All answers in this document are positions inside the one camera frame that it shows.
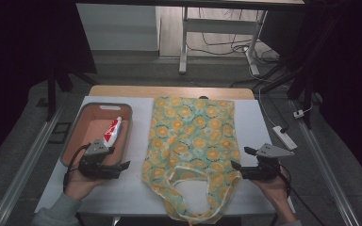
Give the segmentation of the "person's right hand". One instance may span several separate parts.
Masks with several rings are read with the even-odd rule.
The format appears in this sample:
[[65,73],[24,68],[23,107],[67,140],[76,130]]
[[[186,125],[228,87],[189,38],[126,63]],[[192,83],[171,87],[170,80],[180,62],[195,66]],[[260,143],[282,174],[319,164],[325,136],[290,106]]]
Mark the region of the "person's right hand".
[[288,204],[288,177],[284,169],[281,169],[279,174],[274,178],[267,181],[252,180],[263,193],[263,195],[276,207],[289,206]]

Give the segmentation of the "aluminium rail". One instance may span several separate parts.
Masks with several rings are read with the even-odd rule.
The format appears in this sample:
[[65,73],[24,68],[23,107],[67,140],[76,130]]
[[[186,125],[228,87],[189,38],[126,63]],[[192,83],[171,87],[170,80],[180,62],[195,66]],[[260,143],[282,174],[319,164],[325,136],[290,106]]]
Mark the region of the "aluminium rail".
[[11,181],[6,193],[0,201],[0,226],[5,226],[8,218],[15,207],[16,202],[19,200],[25,185],[31,175],[32,170],[35,168],[41,153],[48,141],[48,138],[53,132],[58,119],[63,112],[63,107],[60,106],[53,114],[50,121],[46,121],[41,130],[39,131],[36,139],[30,147],[25,160],[20,168],[17,170],[13,180]]
[[337,180],[337,177],[323,152],[323,148],[312,131],[313,122],[310,121],[310,115],[314,113],[316,107],[312,102],[309,103],[308,108],[299,106],[297,101],[289,101],[288,104],[289,108],[294,113],[298,113],[300,110],[303,111],[303,116],[294,120],[296,122],[296,128],[299,129],[299,133],[296,137],[301,138],[304,143],[304,148],[311,152],[313,159],[316,162],[318,172],[327,185],[328,191],[334,204],[337,206],[344,224],[346,226],[360,226],[359,220],[345,191]]

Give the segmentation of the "dark floor plate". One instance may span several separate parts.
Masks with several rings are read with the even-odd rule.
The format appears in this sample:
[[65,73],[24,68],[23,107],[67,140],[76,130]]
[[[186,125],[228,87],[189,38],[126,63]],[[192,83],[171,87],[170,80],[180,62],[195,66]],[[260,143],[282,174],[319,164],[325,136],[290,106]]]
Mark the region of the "dark floor plate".
[[50,144],[63,144],[69,135],[72,124],[70,122],[58,122],[48,140]]

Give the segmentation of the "white table sheet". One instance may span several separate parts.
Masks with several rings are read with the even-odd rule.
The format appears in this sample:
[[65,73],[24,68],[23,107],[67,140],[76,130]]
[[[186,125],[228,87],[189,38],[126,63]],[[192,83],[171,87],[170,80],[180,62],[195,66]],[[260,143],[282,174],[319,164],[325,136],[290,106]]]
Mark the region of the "white table sheet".
[[[164,216],[164,202],[142,181],[142,162],[148,147],[148,127],[152,118],[151,98],[126,98],[87,96],[82,105],[97,104],[106,108],[109,103],[128,104],[133,110],[131,135],[127,146],[126,159],[129,169],[119,179],[111,180],[96,187],[83,201],[79,212],[103,216]],[[236,100],[236,133],[239,150],[246,147],[260,148],[269,143],[258,101]],[[261,191],[248,180],[240,181],[228,204],[227,216],[272,214],[274,209]]]

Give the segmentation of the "red and white toothpaste tube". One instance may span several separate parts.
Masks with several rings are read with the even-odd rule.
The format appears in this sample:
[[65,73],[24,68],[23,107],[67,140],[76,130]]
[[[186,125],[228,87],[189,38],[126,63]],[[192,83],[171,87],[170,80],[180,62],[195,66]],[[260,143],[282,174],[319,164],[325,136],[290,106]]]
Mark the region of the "red and white toothpaste tube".
[[112,147],[117,140],[121,128],[122,128],[123,118],[117,117],[111,123],[108,129],[106,130],[103,136],[103,143],[106,147]]

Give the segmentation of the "orange plastic basket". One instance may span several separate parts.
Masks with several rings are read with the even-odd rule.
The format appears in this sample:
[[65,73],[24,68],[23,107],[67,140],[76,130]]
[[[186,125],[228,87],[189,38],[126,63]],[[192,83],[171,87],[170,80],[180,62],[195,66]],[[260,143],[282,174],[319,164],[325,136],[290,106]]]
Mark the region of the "orange plastic basket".
[[112,121],[122,118],[120,134],[114,142],[114,152],[106,156],[103,164],[115,166],[126,159],[128,137],[132,127],[132,107],[127,104],[89,103],[80,108],[70,136],[66,140],[60,161],[68,166],[75,152],[83,145],[102,139]]

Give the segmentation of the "black metal stand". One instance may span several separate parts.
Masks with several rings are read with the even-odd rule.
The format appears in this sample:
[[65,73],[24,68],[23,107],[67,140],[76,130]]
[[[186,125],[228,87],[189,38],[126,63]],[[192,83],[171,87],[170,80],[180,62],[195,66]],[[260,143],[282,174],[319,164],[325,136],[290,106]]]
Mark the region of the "black metal stand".
[[319,54],[337,26],[339,19],[339,14],[328,15],[320,25],[317,33],[308,42],[308,46],[302,49],[301,57],[303,59],[299,66],[288,75],[277,78],[271,84],[259,90],[261,94],[268,93],[292,81],[291,87],[287,91],[287,97],[290,100],[297,100],[301,94],[304,95],[303,120],[308,128],[311,128],[309,111],[312,107],[313,81],[317,62],[320,59]]
[[85,73],[77,70],[66,64],[54,64],[47,73],[47,87],[48,87],[48,115],[46,120],[50,121],[53,119],[57,111],[57,97],[56,97],[56,85],[62,91],[70,92],[74,88],[74,84],[71,81],[70,75],[73,74],[80,78],[84,82],[91,86],[98,85],[98,82],[90,78]]

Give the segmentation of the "white power strip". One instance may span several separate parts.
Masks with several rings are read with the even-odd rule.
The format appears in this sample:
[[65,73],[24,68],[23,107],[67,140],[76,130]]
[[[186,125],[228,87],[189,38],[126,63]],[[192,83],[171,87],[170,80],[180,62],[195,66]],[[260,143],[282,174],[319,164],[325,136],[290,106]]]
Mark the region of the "white power strip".
[[297,148],[296,143],[290,138],[290,136],[281,126],[274,126],[272,130],[290,151],[293,151]]

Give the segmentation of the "yellow flower print tote bag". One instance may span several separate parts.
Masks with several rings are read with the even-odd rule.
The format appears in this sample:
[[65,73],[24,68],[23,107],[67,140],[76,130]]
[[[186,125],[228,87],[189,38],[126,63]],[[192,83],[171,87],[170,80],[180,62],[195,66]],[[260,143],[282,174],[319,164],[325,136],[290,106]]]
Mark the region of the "yellow flower print tote bag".
[[[142,181],[164,202],[168,216],[189,225],[214,224],[224,215],[241,178],[235,103],[184,97],[156,97],[153,103]],[[206,183],[207,209],[197,213],[175,187]]]

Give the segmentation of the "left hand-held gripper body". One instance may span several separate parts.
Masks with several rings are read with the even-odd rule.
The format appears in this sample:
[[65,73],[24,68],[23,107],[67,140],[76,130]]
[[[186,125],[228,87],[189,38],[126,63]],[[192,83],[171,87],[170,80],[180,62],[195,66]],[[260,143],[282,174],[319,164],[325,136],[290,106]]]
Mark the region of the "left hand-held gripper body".
[[96,139],[82,155],[78,170],[83,176],[91,179],[118,179],[121,171],[119,166],[107,166],[103,162],[108,149],[101,139]]

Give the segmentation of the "person's left hand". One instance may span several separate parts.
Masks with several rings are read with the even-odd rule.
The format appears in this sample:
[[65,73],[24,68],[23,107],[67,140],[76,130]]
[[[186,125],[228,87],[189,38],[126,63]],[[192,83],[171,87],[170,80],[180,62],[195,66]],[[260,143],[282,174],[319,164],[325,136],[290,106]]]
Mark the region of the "person's left hand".
[[86,198],[97,186],[105,183],[104,179],[91,179],[82,175],[79,170],[70,173],[69,181],[64,193],[74,199],[81,201]]

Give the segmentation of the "white metal desk frame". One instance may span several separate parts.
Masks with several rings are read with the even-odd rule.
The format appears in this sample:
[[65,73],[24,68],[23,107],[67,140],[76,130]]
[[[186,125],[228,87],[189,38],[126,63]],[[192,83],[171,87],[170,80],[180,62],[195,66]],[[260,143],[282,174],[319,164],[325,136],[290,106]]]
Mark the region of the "white metal desk frame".
[[254,60],[254,50],[259,34],[264,24],[267,11],[260,10],[257,19],[253,21],[232,21],[215,19],[194,19],[189,17],[189,8],[183,8],[182,15],[182,42],[179,62],[179,73],[187,72],[187,36],[188,33],[213,33],[213,34],[236,34],[251,35],[252,42],[248,47],[243,48],[247,58],[250,73],[259,75],[259,70]]

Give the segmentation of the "wooden table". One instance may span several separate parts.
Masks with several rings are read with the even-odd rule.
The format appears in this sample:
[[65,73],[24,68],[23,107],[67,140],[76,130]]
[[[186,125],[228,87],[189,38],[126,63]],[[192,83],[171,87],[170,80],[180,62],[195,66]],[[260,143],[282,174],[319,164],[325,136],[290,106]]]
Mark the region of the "wooden table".
[[250,89],[229,88],[193,88],[193,87],[145,87],[145,86],[108,86],[98,85],[90,89],[89,96],[139,97],[152,98],[157,96],[180,96],[220,100],[253,100]]

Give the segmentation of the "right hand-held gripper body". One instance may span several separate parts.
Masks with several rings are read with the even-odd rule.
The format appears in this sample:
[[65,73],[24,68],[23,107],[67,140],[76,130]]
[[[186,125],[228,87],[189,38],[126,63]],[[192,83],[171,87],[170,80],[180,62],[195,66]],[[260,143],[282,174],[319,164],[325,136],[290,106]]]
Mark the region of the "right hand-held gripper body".
[[270,180],[280,172],[280,157],[293,156],[294,152],[279,148],[269,143],[263,144],[256,152],[257,165],[242,167],[240,173],[243,179]]

